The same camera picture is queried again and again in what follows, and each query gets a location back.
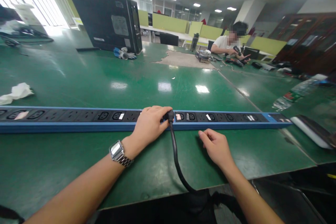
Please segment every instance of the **watch face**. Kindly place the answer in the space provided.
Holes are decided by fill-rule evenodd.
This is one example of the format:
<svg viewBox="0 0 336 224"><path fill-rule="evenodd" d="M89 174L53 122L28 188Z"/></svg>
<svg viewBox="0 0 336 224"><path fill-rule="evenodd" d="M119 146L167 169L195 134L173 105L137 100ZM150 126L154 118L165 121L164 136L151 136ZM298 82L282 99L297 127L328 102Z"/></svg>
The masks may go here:
<svg viewBox="0 0 336 224"><path fill-rule="evenodd" d="M113 145L110 151L111 151L112 157L119 156L123 152L120 142L117 142L115 145Z"/></svg>

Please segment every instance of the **plug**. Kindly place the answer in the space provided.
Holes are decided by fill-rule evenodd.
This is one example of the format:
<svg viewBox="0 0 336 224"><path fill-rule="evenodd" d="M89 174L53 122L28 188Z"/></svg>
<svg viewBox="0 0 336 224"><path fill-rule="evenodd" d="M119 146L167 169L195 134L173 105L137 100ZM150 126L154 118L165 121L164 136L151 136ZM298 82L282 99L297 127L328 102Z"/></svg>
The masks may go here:
<svg viewBox="0 0 336 224"><path fill-rule="evenodd" d="M163 116L163 119L168 120L169 122L173 122L174 117L175 117L174 111L170 110Z"/></svg>

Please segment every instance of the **wooden cabinet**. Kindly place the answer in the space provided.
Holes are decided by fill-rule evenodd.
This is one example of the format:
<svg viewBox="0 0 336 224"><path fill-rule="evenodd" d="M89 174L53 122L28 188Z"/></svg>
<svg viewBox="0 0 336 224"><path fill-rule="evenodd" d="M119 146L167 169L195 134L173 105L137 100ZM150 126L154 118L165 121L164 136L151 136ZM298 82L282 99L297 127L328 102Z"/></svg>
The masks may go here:
<svg viewBox="0 0 336 224"><path fill-rule="evenodd" d="M336 13L291 15L285 21L269 36L287 41L275 60L290 61L309 74L336 69Z"/></svg>

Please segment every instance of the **power strip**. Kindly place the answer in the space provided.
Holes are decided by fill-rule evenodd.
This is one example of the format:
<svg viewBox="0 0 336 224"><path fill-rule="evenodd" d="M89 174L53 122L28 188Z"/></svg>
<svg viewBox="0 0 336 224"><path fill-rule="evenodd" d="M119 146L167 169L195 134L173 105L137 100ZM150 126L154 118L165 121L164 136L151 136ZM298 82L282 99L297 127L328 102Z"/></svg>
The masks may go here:
<svg viewBox="0 0 336 224"><path fill-rule="evenodd" d="M0 133L133 131L142 110L0 107ZM175 110L174 130L270 129L292 124L280 113Z"/></svg>

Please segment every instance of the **green partition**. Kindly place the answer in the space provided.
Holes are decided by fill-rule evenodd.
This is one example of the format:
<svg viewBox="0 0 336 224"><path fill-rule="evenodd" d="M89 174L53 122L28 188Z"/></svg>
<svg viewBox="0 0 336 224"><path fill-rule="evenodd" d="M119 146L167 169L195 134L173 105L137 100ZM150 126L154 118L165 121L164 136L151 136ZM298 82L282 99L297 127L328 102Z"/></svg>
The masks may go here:
<svg viewBox="0 0 336 224"><path fill-rule="evenodd" d="M222 31L221 28L203 25L200 37L215 40L222 34Z"/></svg>
<svg viewBox="0 0 336 224"><path fill-rule="evenodd" d="M138 13L139 13L140 25L148 26L148 12L144 10L143 11L138 10Z"/></svg>
<svg viewBox="0 0 336 224"><path fill-rule="evenodd" d="M187 20L153 13L153 28L184 34L186 32L187 23Z"/></svg>
<svg viewBox="0 0 336 224"><path fill-rule="evenodd" d="M67 0L67 1L68 1L68 4L69 4L70 9L71 9L72 12L73 12L74 18L79 18L80 16L79 16L79 14L78 14L78 12L77 12L77 10L76 10L76 7L75 7L73 1L72 1L72 0Z"/></svg>
<svg viewBox="0 0 336 224"><path fill-rule="evenodd" d="M251 37L251 35L246 35L240 38L240 42L242 45L246 45L248 39Z"/></svg>
<svg viewBox="0 0 336 224"><path fill-rule="evenodd" d="M285 46L286 43L287 43L286 41L273 40L264 37L256 37L253 40L251 47L259 49L260 51L264 51L269 54L277 55L280 52L280 50Z"/></svg>
<svg viewBox="0 0 336 224"><path fill-rule="evenodd" d="M192 21L190 28L189 28L189 36L193 37L194 33L201 34L202 26L203 26L203 22Z"/></svg>

